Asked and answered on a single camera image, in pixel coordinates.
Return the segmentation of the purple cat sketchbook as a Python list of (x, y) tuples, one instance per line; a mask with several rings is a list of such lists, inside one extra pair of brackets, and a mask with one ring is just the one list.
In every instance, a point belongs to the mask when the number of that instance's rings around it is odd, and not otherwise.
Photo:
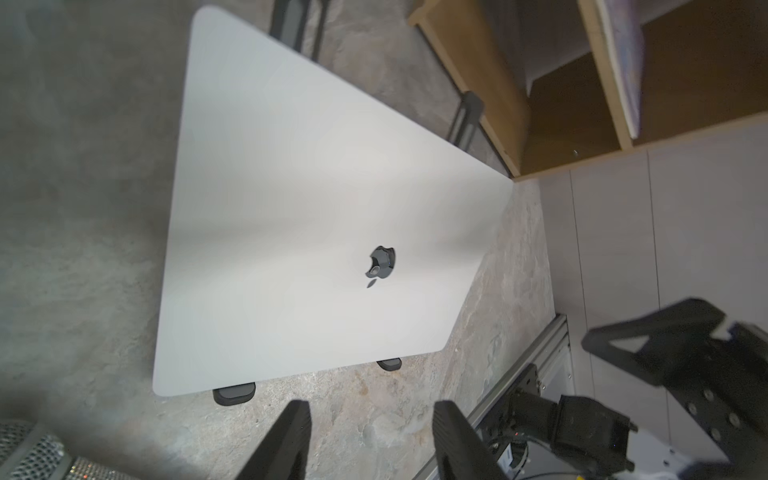
[(630, 138), (640, 134), (642, 75), (645, 43), (637, 2), (601, 0), (596, 2), (609, 62), (618, 88)]

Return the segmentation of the silver laptop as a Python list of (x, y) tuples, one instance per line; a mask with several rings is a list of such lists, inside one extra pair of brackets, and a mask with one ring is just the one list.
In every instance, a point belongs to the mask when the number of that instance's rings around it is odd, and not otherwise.
[(152, 387), (445, 347), (512, 181), (215, 6), (191, 23)]

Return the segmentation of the glass tube of beads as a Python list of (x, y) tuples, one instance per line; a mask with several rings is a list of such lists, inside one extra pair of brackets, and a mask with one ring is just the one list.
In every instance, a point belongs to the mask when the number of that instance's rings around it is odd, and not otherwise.
[(61, 439), (40, 423), (1, 421), (2, 479), (133, 479), (85, 457), (73, 456)]

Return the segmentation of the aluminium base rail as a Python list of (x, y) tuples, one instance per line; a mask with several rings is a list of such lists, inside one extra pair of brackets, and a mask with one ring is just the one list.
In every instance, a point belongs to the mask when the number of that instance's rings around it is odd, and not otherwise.
[(521, 389), (549, 401), (576, 393), (567, 317), (558, 314), (468, 415), (468, 422), (510, 479), (571, 479), (574, 469), (534, 442), (512, 447), (495, 425), (508, 393)]

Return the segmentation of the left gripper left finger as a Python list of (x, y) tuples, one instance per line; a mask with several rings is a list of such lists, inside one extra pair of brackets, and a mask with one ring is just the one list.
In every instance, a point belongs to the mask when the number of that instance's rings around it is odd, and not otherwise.
[(312, 419), (309, 402), (290, 401), (236, 479), (304, 479), (311, 433)]

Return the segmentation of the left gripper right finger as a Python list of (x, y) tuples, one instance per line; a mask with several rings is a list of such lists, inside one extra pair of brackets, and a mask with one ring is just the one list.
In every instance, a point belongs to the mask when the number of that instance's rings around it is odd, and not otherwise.
[(432, 432), (440, 479), (507, 478), (454, 402), (443, 400), (435, 403)]

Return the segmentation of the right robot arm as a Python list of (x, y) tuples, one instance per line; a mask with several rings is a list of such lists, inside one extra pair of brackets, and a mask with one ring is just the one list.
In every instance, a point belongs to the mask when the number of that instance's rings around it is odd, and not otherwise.
[[(728, 338), (712, 333), (725, 313), (688, 298), (644, 317), (592, 329), (583, 348), (654, 387), (664, 388), (714, 441), (724, 459), (696, 460), (681, 479), (767, 476), (767, 333), (735, 322)], [(542, 398), (522, 384), (502, 397), (480, 430), (492, 452), (535, 439), (590, 479), (636, 473), (630, 418), (587, 397)]]

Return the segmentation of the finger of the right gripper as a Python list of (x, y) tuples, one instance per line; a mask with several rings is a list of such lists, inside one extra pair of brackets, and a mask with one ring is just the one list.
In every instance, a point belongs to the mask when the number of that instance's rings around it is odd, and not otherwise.
[(735, 385), (735, 367), (712, 333), (726, 314), (688, 298), (634, 320), (589, 330), (585, 351), (657, 387), (680, 387), (697, 378), (715, 387)]

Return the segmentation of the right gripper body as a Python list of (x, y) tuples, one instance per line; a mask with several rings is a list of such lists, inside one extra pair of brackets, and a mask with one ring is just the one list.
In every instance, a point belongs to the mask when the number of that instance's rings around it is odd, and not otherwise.
[(695, 460), (680, 479), (767, 477), (767, 332), (734, 323), (711, 338), (666, 386), (726, 456)]

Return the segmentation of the wooden shelf unit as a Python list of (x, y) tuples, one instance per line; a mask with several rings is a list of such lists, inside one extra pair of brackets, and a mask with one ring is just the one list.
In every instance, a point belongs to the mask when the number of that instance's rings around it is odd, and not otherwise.
[(639, 132), (625, 117), (607, 23), (577, 5), (588, 50), (533, 82), (504, 58), (477, 1), (418, 1), (408, 17), (461, 91), (485, 105), (481, 126), (513, 178), (527, 180), (674, 145), (767, 118), (767, 5), (689, 1), (642, 28)]

